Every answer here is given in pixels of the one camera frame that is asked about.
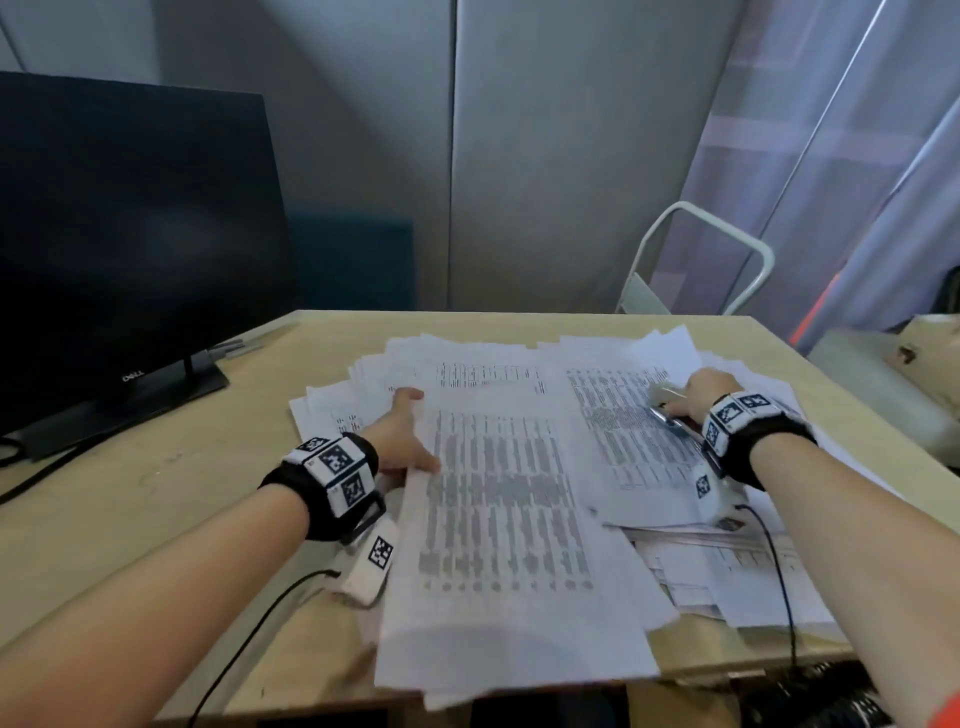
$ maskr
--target black monitor screen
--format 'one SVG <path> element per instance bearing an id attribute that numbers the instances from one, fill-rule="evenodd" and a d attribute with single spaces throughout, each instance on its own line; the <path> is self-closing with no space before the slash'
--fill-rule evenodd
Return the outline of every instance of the black monitor screen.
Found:
<path id="1" fill-rule="evenodd" d="M 0 435 L 296 290 L 260 96 L 0 73 Z"/>

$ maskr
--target monitor stand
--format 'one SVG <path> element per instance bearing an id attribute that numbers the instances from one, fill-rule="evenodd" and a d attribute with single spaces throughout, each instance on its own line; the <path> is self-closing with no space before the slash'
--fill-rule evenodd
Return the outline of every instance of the monitor stand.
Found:
<path id="1" fill-rule="evenodd" d="M 127 382 L 98 400 L 77 404 L 20 430 L 32 460 L 41 460 L 93 437 L 115 435 L 229 384 L 209 352 Z"/>

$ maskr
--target wristband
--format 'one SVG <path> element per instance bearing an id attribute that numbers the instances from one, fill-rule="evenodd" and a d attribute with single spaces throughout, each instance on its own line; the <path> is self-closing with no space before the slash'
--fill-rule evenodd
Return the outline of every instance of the wristband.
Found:
<path id="1" fill-rule="evenodd" d="M 759 392 L 734 392 L 721 397 L 704 422 L 704 456 L 722 471 L 759 490 L 763 486 L 750 464 L 754 445 L 767 435 L 789 432 L 817 444 L 809 423 L 797 412 Z"/>
<path id="2" fill-rule="evenodd" d="M 292 449 L 260 487 L 284 485 L 300 496 L 310 517 L 309 541 L 349 543 L 386 512 L 373 483 L 378 465 L 376 450 L 359 435 L 315 437 Z"/>

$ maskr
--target black cable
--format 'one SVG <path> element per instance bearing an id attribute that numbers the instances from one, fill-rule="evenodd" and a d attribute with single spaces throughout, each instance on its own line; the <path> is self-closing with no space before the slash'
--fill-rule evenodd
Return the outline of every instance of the black cable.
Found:
<path id="1" fill-rule="evenodd" d="M 36 471 L 36 473 L 28 477 L 19 485 L 15 485 L 12 488 L 10 488 L 6 493 L 0 494 L 0 505 L 9 503 L 11 500 L 16 498 L 17 496 L 22 496 L 24 493 L 26 493 L 35 485 L 37 485 L 37 483 L 40 482 L 43 478 L 45 478 L 47 475 L 50 475 L 51 473 L 55 473 L 56 471 L 58 471 L 60 468 L 62 468 L 64 465 L 69 463 L 74 458 L 79 457 L 80 455 L 83 455 L 88 450 L 93 449 L 96 446 L 100 445 L 100 443 L 106 440 L 110 434 L 96 435 L 95 437 L 91 437 L 88 440 L 84 440 L 75 448 L 65 453 L 64 455 L 61 455 L 59 458 L 54 460 L 49 465 L 46 465 L 43 468 L 40 468 L 40 470 Z"/>
<path id="2" fill-rule="evenodd" d="M 763 519 L 757 511 L 749 505 L 735 505 L 734 508 L 738 511 L 750 511 L 754 514 L 754 518 L 759 522 L 760 528 L 763 529 L 763 535 L 767 537 L 767 543 L 770 545 L 770 552 L 774 556 L 774 566 L 777 567 L 777 579 L 780 580 L 780 591 L 783 593 L 783 604 L 786 606 L 786 620 L 790 625 L 790 673 L 791 675 L 796 675 L 797 625 L 793 622 L 793 609 L 790 607 L 790 597 L 786 595 L 786 582 L 783 580 L 783 571 L 780 569 L 780 558 L 777 555 L 777 546 L 774 544 L 774 538 L 770 535 L 770 531 L 767 530 L 767 524 L 763 522 Z"/>
<path id="3" fill-rule="evenodd" d="M 213 681 L 213 685 L 211 685 L 207 689 L 206 693 L 204 693 L 204 697 L 201 699 L 200 704 L 197 706 L 196 710 L 194 710 L 193 712 L 193 715 L 187 721 L 186 728 L 193 728 L 193 726 L 197 724 L 197 718 L 200 717 L 200 710 L 203 708 L 204 704 L 206 703 L 206 700 L 213 694 L 213 691 L 217 689 L 217 686 L 220 685 L 223 679 L 227 677 L 227 673 L 230 672 L 230 668 L 233 667 L 233 664 L 240 658 L 241 653 L 247 648 L 247 645 L 250 644 L 254 635 L 256 635 L 256 633 L 260 630 L 260 627 L 263 626 L 263 623 L 267 621 L 267 617 L 270 616 L 270 614 L 276 608 L 277 604 L 283 601 L 283 598 L 285 596 L 287 596 L 289 593 L 294 591 L 304 581 L 306 581 L 307 579 L 312 579 L 314 576 L 319 576 L 320 574 L 323 574 L 324 576 L 329 576 L 334 579 L 340 576 L 340 572 L 334 569 L 320 569 L 319 571 L 310 571 L 310 573 L 304 576 L 301 576 L 299 579 L 297 579 L 297 581 L 295 581 L 289 587 L 284 589 L 283 593 L 280 596 L 278 596 L 276 599 L 274 599 L 274 603 L 270 605 L 270 608 L 263 613 L 263 617 L 260 618 L 260 621 L 256 624 L 256 626 L 253 628 L 251 633 L 247 635 L 247 638 L 243 641 L 243 644 L 240 645 L 240 648 L 234 653 L 233 657 L 230 658 L 230 661 L 227 663 L 227 666 L 224 667 L 223 670 L 221 670 L 219 675 L 217 675 L 217 679 Z"/>
<path id="4" fill-rule="evenodd" d="M 13 448 L 13 455 L 0 457 L 0 468 L 6 468 L 8 465 L 18 463 L 27 457 L 27 449 L 23 447 L 23 443 L 14 440 L 13 437 L 0 437 L 0 448 Z"/>

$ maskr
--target forearm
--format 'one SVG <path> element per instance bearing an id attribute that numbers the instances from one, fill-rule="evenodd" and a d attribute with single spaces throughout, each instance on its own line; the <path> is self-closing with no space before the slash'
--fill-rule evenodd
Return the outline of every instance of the forearm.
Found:
<path id="1" fill-rule="evenodd" d="M 70 602 L 0 656 L 0 724 L 149 721 L 307 526 L 267 486 Z"/>
<path id="2" fill-rule="evenodd" d="M 898 724 L 926 725 L 960 689 L 960 538 L 796 435 L 751 463 Z"/>

